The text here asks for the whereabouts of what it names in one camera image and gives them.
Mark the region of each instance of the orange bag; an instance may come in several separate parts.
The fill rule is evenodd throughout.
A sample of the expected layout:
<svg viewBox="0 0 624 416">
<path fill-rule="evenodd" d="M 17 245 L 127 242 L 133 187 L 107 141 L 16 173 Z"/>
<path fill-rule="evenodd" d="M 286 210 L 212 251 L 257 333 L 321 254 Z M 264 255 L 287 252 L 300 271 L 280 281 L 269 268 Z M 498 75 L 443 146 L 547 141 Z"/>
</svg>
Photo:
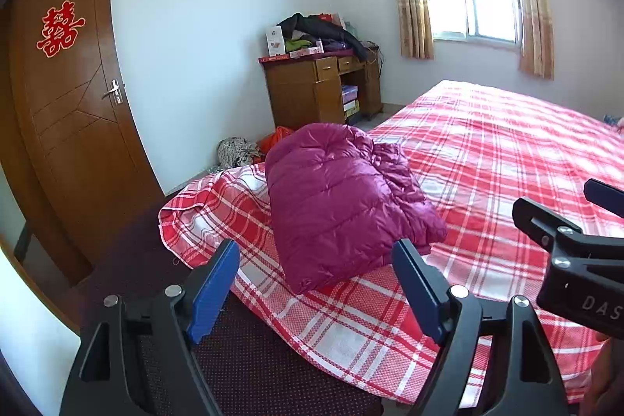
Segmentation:
<svg viewBox="0 0 624 416">
<path fill-rule="evenodd" d="M 264 155 L 269 153 L 269 150 L 275 145 L 279 140 L 286 138 L 288 135 L 292 135 L 294 131 L 292 129 L 288 129 L 287 127 L 279 126 L 274 133 L 262 138 L 258 142 L 258 147 L 260 147 L 260 152 Z"/>
</svg>

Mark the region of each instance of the desk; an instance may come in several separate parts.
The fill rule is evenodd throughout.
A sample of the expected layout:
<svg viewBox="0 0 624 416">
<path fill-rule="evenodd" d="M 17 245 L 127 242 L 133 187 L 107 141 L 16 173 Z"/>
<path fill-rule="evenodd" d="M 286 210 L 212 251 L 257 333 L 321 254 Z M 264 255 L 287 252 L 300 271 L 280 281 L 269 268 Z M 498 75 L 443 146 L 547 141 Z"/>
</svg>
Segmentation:
<svg viewBox="0 0 624 416">
<path fill-rule="evenodd" d="M 344 124 L 342 85 L 358 86 L 363 115 L 379 113 L 382 104 L 378 48 L 369 53 L 370 62 L 361 62 L 354 55 L 320 54 L 311 60 L 263 63 L 275 126 L 298 129 L 315 122 Z"/>
</svg>

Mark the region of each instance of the door handle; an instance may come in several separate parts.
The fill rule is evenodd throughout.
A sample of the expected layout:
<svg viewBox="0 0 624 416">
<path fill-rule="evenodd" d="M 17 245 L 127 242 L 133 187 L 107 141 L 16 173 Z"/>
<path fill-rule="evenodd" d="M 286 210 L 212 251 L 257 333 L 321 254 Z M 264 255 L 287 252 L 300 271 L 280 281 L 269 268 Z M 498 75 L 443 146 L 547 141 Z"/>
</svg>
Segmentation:
<svg viewBox="0 0 624 416">
<path fill-rule="evenodd" d="M 104 95 L 102 96 L 102 99 L 104 99 L 109 94 L 113 94 L 113 97 L 115 98 L 116 104 L 121 104 L 122 102 L 124 102 L 124 100 L 121 97 L 121 94 L 119 93 L 119 84 L 118 84 L 117 80 L 112 80 L 110 82 L 110 86 L 111 86 L 111 89 L 107 90 L 104 93 Z"/>
</svg>

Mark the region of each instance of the folded purple jacket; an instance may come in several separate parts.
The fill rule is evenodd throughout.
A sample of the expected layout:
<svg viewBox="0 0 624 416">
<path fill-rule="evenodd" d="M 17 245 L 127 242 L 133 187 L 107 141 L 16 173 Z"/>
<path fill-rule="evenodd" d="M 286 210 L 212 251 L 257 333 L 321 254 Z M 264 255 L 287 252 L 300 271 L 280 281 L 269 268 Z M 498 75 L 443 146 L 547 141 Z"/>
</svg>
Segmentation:
<svg viewBox="0 0 624 416">
<path fill-rule="evenodd" d="M 401 238 L 427 254 L 446 237 L 401 147 L 356 127 L 308 124 L 269 151 L 265 171 L 275 247 L 296 294 L 389 264 Z"/>
</svg>

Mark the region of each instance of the red plaid bedspread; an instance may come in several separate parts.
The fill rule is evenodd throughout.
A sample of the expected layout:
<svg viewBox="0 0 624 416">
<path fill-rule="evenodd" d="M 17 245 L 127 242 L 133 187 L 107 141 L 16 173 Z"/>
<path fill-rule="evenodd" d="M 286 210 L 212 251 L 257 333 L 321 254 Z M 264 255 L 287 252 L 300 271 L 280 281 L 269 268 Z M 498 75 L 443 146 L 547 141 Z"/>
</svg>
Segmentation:
<svg viewBox="0 0 624 416">
<path fill-rule="evenodd" d="M 579 113 L 532 97 L 444 81 L 371 132 L 400 143 L 425 194 L 448 225 L 427 263 L 451 284 L 501 301 L 533 303 L 547 254 L 512 222 L 528 196 L 589 234 L 624 236 L 624 222 L 583 198 L 594 177 L 624 188 L 624 138 Z M 301 296 L 285 284 L 271 233 L 263 165 L 188 185 L 160 212 L 161 237 L 186 265 L 219 242 L 241 247 L 234 293 L 299 354 L 322 370 L 383 397 L 412 403 L 436 356 L 420 332 L 391 266 Z M 578 400 L 600 345 L 594 333 L 536 309 L 570 401 Z M 490 342 L 479 340 L 462 405 L 474 405 Z"/>
</svg>

